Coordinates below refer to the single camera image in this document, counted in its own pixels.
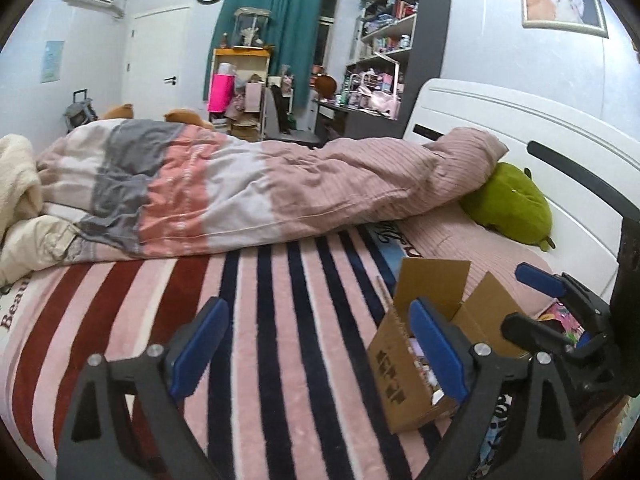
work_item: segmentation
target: glass display case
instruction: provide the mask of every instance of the glass display case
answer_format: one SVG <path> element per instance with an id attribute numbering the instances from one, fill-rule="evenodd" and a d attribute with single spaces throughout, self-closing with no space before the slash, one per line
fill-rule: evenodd
<path id="1" fill-rule="evenodd" d="M 271 12 L 255 7 L 239 7 L 232 35 L 233 48 L 262 48 Z"/>

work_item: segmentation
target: comforter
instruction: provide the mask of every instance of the comforter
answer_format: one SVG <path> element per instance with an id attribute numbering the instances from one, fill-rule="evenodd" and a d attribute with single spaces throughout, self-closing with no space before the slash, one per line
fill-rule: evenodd
<path id="1" fill-rule="evenodd" d="M 79 229 L 72 263 L 214 254 L 407 218 L 480 187 L 506 151 L 472 128 L 425 146 L 337 139 L 309 150 L 108 120 L 57 140 L 38 176 L 44 211 Z"/>

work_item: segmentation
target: teal curtain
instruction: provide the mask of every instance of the teal curtain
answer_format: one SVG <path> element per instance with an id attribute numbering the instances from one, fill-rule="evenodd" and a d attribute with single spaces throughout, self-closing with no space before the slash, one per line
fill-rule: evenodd
<path id="1" fill-rule="evenodd" d="M 275 45 L 275 50 L 271 55 L 269 72 L 271 75 L 276 75 L 283 64 L 289 65 L 289 71 L 296 80 L 293 105 L 295 107 L 306 106 L 309 95 L 308 79 L 311 75 L 318 36 L 320 3 L 321 0 L 224 0 L 216 23 L 216 30 L 211 38 L 203 100 L 209 98 L 213 49 L 220 46 L 225 32 L 231 41 L 236 23 L 234 16 L 236 9 L 238 7 L 258 7 L 271 11 L 267 33 L 263 38 L 265 43 Z"/>

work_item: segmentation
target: cardboard box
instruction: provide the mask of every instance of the cardboard box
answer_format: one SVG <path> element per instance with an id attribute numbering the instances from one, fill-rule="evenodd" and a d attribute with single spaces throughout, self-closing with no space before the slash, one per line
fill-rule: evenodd
<path id="1" fill-rule="evenodd" d="M 409 342 L 409 305 L 424 296 L 474 345 L 487 343 L 500 355 L 520 357 L 526 352 L 502 338 L 500 324 L 507 314 L 522 312 L 491 273 L 487 273 L 466 301 L 462 301 L 470 262 L 404 258 L 393 305 L 367 349 L 386 421 L 391 433 L 420 428 L 456 406 L 443 397 L 433 405 L 427 382 Z"/>

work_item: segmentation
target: window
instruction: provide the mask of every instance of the window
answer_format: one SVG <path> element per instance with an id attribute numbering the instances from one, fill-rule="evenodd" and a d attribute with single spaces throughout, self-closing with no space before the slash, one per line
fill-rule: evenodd
<path id="1" fill-rule="evenodd" d="M 326 67 L 331 44 L 331 30 L 334 26 L 335 8 L 338 0 L 322 0 L 320 3 L 320 18 L 318 23 L 318 39 L 316 40 L 316 51 L 314 54 L 314 64 Z"/>

